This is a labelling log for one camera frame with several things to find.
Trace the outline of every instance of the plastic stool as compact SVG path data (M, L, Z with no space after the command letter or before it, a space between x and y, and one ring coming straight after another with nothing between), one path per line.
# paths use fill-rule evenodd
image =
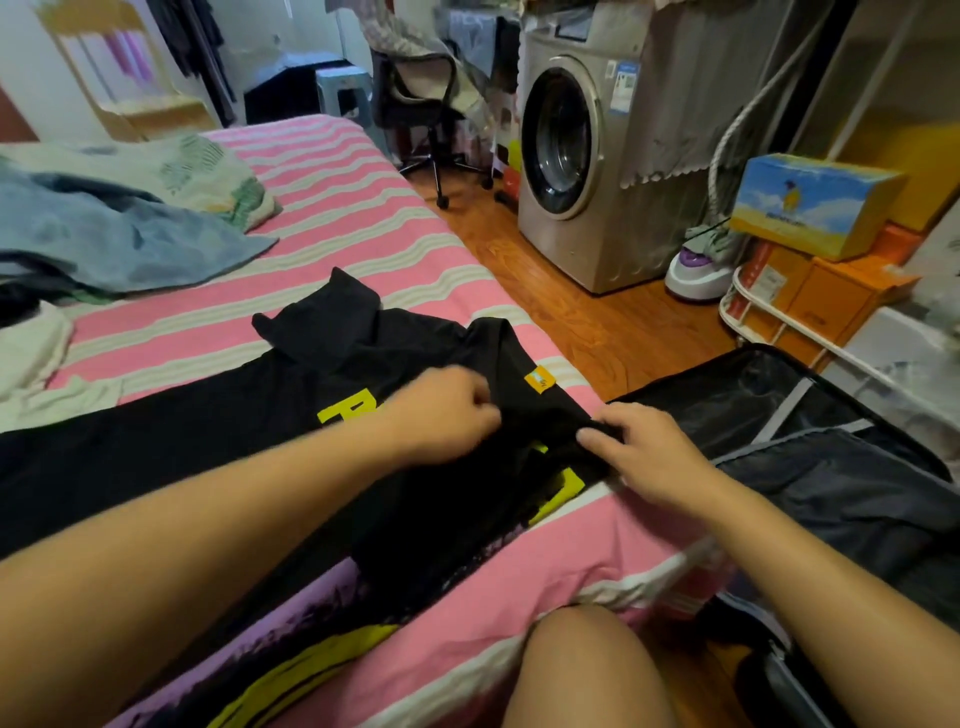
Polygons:
M384 156L391 158L387 137L373 123L370 103L373 98L373 79L363 68L343 65L317 69L317 93L320 111L330 116L353 119Z

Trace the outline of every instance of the blue blanket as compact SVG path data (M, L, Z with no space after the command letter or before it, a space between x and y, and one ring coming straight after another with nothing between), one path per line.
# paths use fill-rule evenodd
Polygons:
M44 291L189 285L276 243L141 190L0 162L0 275Z

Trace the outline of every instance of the hand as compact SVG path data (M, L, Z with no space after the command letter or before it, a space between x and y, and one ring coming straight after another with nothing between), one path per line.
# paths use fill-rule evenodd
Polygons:
M409 465L438 465L476 448L500 427L490 386L464 367L428 369L377 411L390 424L399 457Z
M708 511L711 496L727 478L669 414L642 404L615 402L594 419L622 427L624 443L589 427L577 432L577 441L610 463L632 490L694 516Z

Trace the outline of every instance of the garment steamer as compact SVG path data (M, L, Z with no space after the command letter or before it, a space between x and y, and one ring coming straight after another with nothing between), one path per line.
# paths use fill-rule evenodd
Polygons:
M693 302L717 301L730 289L733 271L747 235L731 231L727 227L730 218L720 214L717 194L720 162L727 151L727 145L743 122L800 61L826 21L827 16L824 15L780 70L757 93L754 100L737 114L721 137L720 143L717 144L713 158L710 160L707 185L708 222L686 231L684 246L670 261L664 280L666 289L677 298Z

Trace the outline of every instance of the black t-shirt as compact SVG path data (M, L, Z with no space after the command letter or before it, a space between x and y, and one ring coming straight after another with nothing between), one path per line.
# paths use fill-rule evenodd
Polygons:
M389 595L381 611L408 619L489 557L484 546L536 513L556 491L556 473L571 467L591 484L607 470L573 438L594 425L582 409L559 386L539 393L526 381L536 365L502 319L463 328L381 310L371 289L334 270L316 293L274 319L254 316L253 325L274 348L237 369L0 435L0 557L164 485L359 416L428 367L461 364L484 375L504 424L465 458L375 483L162 679L196 664L347 554Z

